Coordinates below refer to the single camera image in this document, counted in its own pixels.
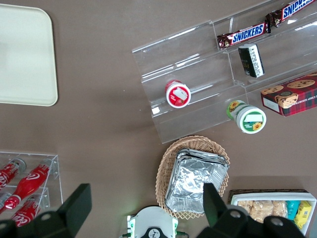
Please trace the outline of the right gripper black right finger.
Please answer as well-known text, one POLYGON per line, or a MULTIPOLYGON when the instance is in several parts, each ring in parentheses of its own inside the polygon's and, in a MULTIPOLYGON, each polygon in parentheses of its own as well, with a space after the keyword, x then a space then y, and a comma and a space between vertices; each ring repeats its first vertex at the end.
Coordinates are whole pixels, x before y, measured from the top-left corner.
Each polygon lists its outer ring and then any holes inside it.
POLYGON ((268 216, 256 222, 241 207, 228 208, 212 183, 203 187, 203 206, 209 226, 199 238, 303 238, 302 232, 288 219, 268 216))

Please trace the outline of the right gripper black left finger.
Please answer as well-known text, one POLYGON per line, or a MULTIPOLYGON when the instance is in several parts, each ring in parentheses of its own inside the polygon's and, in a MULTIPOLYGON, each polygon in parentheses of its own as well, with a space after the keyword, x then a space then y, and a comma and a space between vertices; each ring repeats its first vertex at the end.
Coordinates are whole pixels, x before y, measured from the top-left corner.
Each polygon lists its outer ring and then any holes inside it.
POLYGON ((22 227, 17 227, 12 220, 1 220, 0 236, 2 238, 74 238, 91 210, 91 185, 82 183, 56 211, 44 212, 22 227))

